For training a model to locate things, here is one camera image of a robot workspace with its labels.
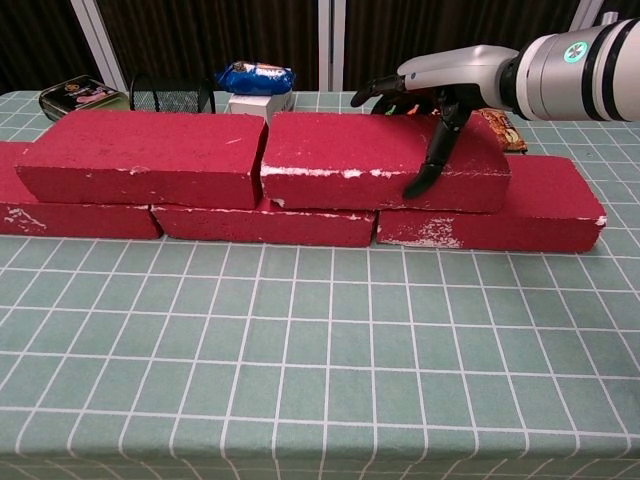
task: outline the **dark curtain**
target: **dark curtain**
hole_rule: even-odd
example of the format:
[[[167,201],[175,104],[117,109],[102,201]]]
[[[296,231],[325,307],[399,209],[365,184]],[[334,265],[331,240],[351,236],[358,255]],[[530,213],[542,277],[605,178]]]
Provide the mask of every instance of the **dark curtain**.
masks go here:
[[[604,12],[618,12],[619,20],[640,17],[640,0],[605,0],[596,18],[596,23],[600,23]]]
[[[516,50],[566,31],[579,0],[348,0],[344,88],[418,55],[478,44]]]
[[[0,0],[0,92],[101,80],[69,0]]]
[[[291,67],[318,87],[317,2],[98,0],[123,75],[212,78],[235,60]]]

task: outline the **brick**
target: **brick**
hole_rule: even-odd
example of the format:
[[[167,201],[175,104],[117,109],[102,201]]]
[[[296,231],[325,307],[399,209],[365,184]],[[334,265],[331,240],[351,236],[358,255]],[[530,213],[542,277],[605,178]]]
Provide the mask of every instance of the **brick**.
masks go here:
[[[402,198],[438,121],[423,115],[278,113],[262,161],[264,195],[291,209],[499,210],[509,166],[480,114],[463,129],[436,183],[419,198]]]
[[[158,205],[152,212],[167,235],[188,240],[365,247],[374,212],[284,210],[266,198],[254,210]]]
[[[0,142],[0,234],[130,239],[162,235],[148,206],[39,202],[14,169],[15,158],[31,145]]]
[[[586,252],[606,224],[606,212],[571,160],[510,157],[504,208],[472,214],[385,210],[376,239],[417,247],[535,252]]]
[[[17,171],[45,202],[254,208],[265,141],[253,115],[77,111]]]

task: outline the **black wire mesh basket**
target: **black wire mesh basket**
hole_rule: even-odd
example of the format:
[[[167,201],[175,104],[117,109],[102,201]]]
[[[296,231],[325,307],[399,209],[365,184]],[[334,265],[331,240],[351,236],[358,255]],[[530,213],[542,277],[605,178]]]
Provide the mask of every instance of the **black wire mesh basket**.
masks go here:
[[[137,74],[129,88],[131,110],[146,112],[216,113],[211,83]]]

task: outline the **blue snack package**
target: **blue snack package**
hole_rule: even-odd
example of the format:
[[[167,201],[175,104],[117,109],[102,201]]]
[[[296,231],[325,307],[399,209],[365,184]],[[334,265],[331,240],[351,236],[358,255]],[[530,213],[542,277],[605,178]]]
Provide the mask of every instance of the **blue snack package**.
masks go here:
[[[233,62],[216,74],[220,88],[238,95],[279,95],[293,88],[295,74],[290,68],[266,63]]]

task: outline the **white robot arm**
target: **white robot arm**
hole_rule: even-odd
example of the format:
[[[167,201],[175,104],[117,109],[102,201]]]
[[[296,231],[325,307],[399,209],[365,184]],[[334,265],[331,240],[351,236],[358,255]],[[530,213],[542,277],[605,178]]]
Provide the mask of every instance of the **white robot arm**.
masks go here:
[[[427,158],[404,191],[414,198],[437,180],[473,110],[497,108],[525,120],[638,121],[638,76],[640,19],[633,19],[540,37],[520,52],[479,45],[415,57],[367,83],[351,105],[382,95],[375,113],[439,108]]]

